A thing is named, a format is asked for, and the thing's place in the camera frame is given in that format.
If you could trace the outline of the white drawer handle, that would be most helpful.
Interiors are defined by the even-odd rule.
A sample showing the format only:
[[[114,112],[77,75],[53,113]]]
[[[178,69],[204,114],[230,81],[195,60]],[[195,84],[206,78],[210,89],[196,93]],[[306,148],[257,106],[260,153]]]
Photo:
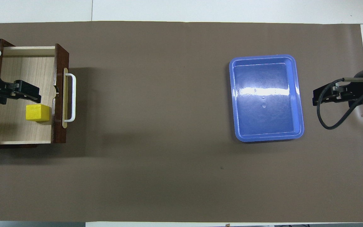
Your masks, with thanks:
[[[71,74],[71,73],[65,73],[65,78],[64,78],[64,95],[63,95],[63,105],[67,104],[68,101],[68,84],[67,84],[67,78],[71,78],[72,79],[72,107],[71,107],[71,118],[66,119],[67,117],[67,112],[68,112],[68,108],[66,106],[63,106],[63,111],[62,111],[62,126],[63,128],[67,128],[67,123],[69,122],[73,122],[76,118],[76,85],[77,85],[77,80],[76,80],[76,76]]]

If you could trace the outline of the brown table mat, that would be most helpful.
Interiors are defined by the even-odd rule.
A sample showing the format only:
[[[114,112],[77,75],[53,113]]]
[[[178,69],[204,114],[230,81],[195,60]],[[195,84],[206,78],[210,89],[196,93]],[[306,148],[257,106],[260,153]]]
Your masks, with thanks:
[[[0,221],[363,222],[363,106],[324,129],[313,90],[363,69],[360,25],[0,23],[60,44],[77,77],[65,144],[0,149]],[[304,134],[242,143],[229,62],[294,57]]]

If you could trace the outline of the dark wood drawer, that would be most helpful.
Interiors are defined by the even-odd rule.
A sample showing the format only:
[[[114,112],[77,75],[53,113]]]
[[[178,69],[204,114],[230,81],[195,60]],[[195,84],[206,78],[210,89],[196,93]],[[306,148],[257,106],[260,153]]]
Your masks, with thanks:
[[[8,100],[0,104],[0,144],[65,143],[67,128],[62,126],[63,106],[71,118],[72,79],[67,78],[68,101],[63,105],[64,78],[69,72],[69,53],[59,44],[54,46],[4,47],[1,79],[14,82],[21,79],[39,87],[41,104],[50,107],[50,120],[26,120],[29,100]]]

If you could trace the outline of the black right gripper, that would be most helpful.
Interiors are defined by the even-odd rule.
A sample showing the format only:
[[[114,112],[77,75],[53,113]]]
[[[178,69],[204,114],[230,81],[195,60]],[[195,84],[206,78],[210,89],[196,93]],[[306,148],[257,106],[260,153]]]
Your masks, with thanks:
[[[354,77],[363,79],[363,70],[357,73]],[[326,84],[313,90],[313,106],[317,106],[319,103],[319,96],[325,88],[327,88],[327,90],[321,98],[321,103],[337,101],[337,85],[334,84],[330,86]],[[338,101],[348,102],[349,107],[351,107],[357,101],[357,99],[363,95],[363,82],[351,82],[347,85],[344,85],[343,88],[344,92],[340,94],[340,99]]]

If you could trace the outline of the yellow cube block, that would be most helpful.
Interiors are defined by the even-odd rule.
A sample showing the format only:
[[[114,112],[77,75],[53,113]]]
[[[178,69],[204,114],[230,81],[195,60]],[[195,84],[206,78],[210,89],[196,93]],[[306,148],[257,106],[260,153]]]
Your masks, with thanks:
[[[50,107],[43,104],[26,105],[26,120],[32,122],[47,122],[50,120]]]

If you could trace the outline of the blue plastic tray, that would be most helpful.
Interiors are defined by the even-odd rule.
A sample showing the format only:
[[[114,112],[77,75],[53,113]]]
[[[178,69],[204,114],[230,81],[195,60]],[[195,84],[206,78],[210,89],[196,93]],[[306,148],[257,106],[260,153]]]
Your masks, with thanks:
[[[229,63],[236,138],[246,143],[304,134],[297,65],[291,55],[237,57]]]

